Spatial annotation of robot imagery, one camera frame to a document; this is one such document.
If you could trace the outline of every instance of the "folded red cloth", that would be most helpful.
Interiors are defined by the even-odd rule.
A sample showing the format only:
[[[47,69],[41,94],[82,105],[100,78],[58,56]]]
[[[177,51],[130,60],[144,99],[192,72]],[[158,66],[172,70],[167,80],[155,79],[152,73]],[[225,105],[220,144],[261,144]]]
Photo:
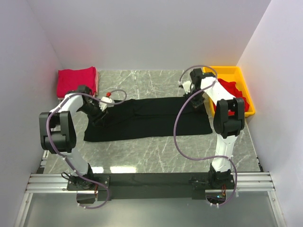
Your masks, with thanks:
[[[90,67],[83,70],[59,70],[57,96],[64,98],[66,93],[71,90],[76,90],[79,85],[88,86],[94,95],[96,89],[96,73],[95,67]]]
[[[244,106],[244,110],[245,112],[248,111],[248,109],[250,108],[250,105],[248,104],[248,102],[246,101],[246,98],[243,97],[243,94],[241,91],[239,91],[237,88],[236,88],[236,82],[226,82],[225,80],[222,80],[222,79],[218,79],[219,83],[223,86],[223,88],[225,88],[229,93],[231,93],[233,96],[235,96],[236,98],[243,98],[244,99],[244,103],[245,103],[245,106]],[[228,115],[234,115],[235,113],[232,112],[232,111],[229,111],[228,112]]]

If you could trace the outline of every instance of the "black fabric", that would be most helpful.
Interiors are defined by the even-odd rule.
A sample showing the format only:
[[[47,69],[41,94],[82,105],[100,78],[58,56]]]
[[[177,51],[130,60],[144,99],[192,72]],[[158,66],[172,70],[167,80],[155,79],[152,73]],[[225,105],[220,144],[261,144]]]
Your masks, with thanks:
[[[184,97],[127,100],[107,109],[108,114],[104,117],[103,126],[94,126],[89,120],[84,140],[103,142],[173,136],[177,114],[185,101]],[[205,107],[195,110],[188,104],[180,116],[177,135],[209,133],[212,133],[212,129]]]

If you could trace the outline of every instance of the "white wall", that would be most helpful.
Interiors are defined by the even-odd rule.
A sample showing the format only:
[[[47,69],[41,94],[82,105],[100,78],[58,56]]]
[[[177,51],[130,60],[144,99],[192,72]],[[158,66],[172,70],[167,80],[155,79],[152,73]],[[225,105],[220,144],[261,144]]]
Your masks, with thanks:
[[[239,66],[255,116],[249,127],[290,227],[303,226],[303,1],[272,0]]]
[[[54,50],[26,0],[0,1],[0,226],[13,226],[39,167],[38,116],[55,104]]]
[[[236,65],[270,0],[28,0],[65,68]]]

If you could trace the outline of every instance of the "marble table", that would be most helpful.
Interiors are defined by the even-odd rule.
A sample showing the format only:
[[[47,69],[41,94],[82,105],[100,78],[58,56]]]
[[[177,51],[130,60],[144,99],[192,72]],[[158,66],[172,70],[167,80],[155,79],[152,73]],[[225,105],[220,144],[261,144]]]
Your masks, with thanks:
[[[116,88],[124,89],[128,99],[182,96],[178,88],[181,70],[103,70],[100,71],[99,96]],[[123,99],[123,94],[114,93],[114,99]],[[205,107],[209,121],[208,98]],[[73,117],[77,133],[76,148],[90,163],[95,173],[170,173],[208,172],[211,160],[191,161],[182,157],[175,148],[173,137],[155,137],[112,142],[83,141],[88,119],[83,113]],[[214,155],[216,133],[197,136],[178,136],[181,150],[191,157]],[[233,153],[233,161],[239,172],[259,172],[255,152],[247,125],[241,131]],[[45,174],[58,174],[68,171],[65,163],[55,155],[49,155]]]

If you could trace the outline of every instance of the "red object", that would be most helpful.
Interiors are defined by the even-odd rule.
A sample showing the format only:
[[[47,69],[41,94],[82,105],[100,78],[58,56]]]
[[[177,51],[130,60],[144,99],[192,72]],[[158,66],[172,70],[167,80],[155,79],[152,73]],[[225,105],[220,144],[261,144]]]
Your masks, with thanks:
[[[236,82],[226,82],[225,80],[222,80],[222,79],[218,79],[219,83],[223,86],[223,88],[225,88],[229,93],[231,93],[233,96],[235,96],[236,98],[243,98],[244,99],[244,103],[245,103],[245,106],[244,106],[244,110],[245,112],[248,111],[248,109],[250,108],[250,105],[248,104],[248,102],[246,101],[246,98],[243,97],[243,94],[241,91],[239,91],[237,88],[236,88]],[[228,115],[231,116],[231,115],[234,115],[235,113],[232,112],[232,111],[229,111],[228,112]]]
[[[96,93],[96,68],[90,67],[83,70],[59,70],[57,96],[64,98],[68,91],[76,90],[79,85],[88,86],[93,95]]]

